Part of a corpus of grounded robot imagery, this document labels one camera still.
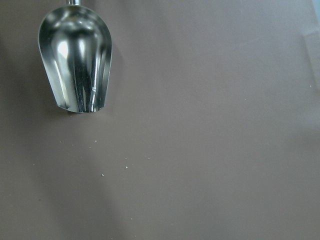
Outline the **metal scoop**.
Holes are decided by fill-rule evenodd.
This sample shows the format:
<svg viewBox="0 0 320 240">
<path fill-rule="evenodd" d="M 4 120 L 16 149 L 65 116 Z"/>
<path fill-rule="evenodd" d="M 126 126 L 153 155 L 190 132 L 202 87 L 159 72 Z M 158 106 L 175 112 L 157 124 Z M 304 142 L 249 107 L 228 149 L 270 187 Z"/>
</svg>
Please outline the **metal scoop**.
<svg viewBox="0 0 320 240">
<path fill-rule="evenodd" d="M 105 107 L 112 37 L 96 12 L 80 0 L 66 1 L 41 22 L 38 48 L 58 107 L 73 113 Z"/>
</svg>

